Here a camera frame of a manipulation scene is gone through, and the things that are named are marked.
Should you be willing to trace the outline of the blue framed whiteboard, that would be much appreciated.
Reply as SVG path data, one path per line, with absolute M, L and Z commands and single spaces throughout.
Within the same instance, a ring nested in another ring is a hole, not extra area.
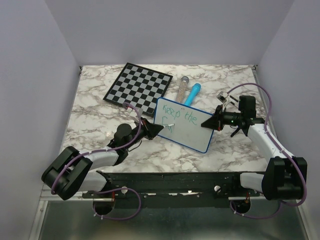
M 153 122 L 174 124 L 164 127 L 158 136 L 204 154 L 208 151 L 214 131 L 201 127 L 201 123 L 211 116 L 209 112 L 160 97 Z

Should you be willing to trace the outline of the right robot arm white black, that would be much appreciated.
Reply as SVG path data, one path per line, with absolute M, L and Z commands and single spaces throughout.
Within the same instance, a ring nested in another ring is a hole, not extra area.
M 236 127 L 242 131 L 267 160 L 264 173 L 245 172 L 230 183 L 230 191 L 241 196 L 248 189 L 262 193 L 267 200 L 303 200 L 307 176 L 307 162 L 295 157 L 274 139 L 265 125 L 265 120 L 256 116 L 256 99 L 242 95 L 238 101 L 238 112 L 227 112 L 218 105 L 213 116 L 205 120 L 201 127 L 221 131 L 224 126 Z

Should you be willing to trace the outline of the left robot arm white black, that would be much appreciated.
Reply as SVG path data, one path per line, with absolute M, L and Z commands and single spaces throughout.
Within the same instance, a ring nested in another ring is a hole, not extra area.
M 101 198 L 107 197 L 111 185 L 101 173 L 92 171 L 121 164 L 128 156 L 130 147 L 143 138 L 153 140 L 164 128 L 164 125 L 151 123 L 143 117 L 135 128 L 122 123 L 103 149 L 80 153 L 73 146 L 66 147 L 44 171 L 41 180 L 53 195 L 58 195 L 62 200 L 83 191 L 94 191 Z

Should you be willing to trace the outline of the blue toy microphone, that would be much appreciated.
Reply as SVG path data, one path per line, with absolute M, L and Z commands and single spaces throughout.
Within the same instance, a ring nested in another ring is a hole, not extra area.
M 193 100 L 195 99 L 195 97 L 197 96 L 197 94 L 200 92 L 201 90 L 201 84 L 200 83 L 196 83 L 192 86 L 191 91 L 187 97 L 187 99 L 184 102 L 185 106 L 190 106 L 193 102 Z

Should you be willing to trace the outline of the black grey chessboard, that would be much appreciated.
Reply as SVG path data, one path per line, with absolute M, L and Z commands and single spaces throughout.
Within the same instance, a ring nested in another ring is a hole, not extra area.
M 172 75 L 133 63 L 127 63 L 113 82 L 103 100 L 121 106 L 129 103 L 153 117 L 157 100 L 163 97 L 173 79 Z

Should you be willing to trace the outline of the glitter tube silver cap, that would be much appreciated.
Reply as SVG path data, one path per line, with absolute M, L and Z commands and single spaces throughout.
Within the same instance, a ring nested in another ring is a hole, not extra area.
M 180 85 L 178 88 L 178 92 L 175 98 L 175 101 L 178 103 L 182 103 L 185 97 L 185 92 L 189 83 L 189 78 L 187 76 L 183 76 L 180 79 Z

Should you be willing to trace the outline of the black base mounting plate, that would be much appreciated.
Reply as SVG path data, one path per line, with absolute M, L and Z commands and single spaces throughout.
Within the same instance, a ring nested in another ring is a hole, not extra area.
M 91 172 L 58 188 L 69 200 L 77 193 L 99 209 L 226 208 L 230 200 L 248 207 L 257 190 L 241 186 L 239 172 L 105 173 Z

